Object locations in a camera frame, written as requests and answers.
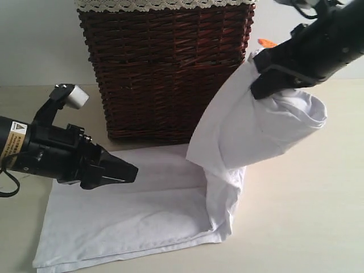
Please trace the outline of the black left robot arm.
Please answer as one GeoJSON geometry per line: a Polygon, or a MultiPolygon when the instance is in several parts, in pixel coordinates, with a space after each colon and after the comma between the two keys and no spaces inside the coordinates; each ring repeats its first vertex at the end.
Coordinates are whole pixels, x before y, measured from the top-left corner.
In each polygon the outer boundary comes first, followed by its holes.
{"type": "Polygon", "coordinates": [[[92,143],[82,127],[41,126],[1,117],[1,172],[10,171],[91,190],[133,183],[138,168],[92,143]]]}

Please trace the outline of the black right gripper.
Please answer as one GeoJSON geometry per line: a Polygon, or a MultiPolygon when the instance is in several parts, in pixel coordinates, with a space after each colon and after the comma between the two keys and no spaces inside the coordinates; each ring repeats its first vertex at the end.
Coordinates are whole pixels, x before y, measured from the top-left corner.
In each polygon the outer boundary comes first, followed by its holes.
{"type": "Polygon", "coordinates": [[[363,17],[333,16],[296,27],[291,38],[253,57],[260,76],[250,90],[256,100],[279,91],[317,85],[363,56],[363,17]]]}

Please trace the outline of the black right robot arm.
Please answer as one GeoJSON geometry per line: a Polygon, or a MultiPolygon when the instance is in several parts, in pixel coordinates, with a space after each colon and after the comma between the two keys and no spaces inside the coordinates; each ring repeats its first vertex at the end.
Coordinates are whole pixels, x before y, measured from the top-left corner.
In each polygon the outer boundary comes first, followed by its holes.
{"type": "Polygon", "coordinates": [[[284,89],[325,82],[363,56],[363,1],[280,1],[312,24],[299,24],[287,41],[254,58],[259,77],[250,89],[261,100],[284,89]]]}

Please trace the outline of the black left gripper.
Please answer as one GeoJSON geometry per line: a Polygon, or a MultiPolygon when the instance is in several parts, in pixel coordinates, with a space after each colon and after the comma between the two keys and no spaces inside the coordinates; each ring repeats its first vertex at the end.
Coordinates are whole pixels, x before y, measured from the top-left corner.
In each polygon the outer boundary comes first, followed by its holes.
{"type": "Polygon", "coordinates": [[[27,173],[58,180],[80,182],[84,190],[109,184],[133,183],[138,168],[93,144],[84,129],[68,125],[44,127],[30,124],[27,133],[27,173]]]}

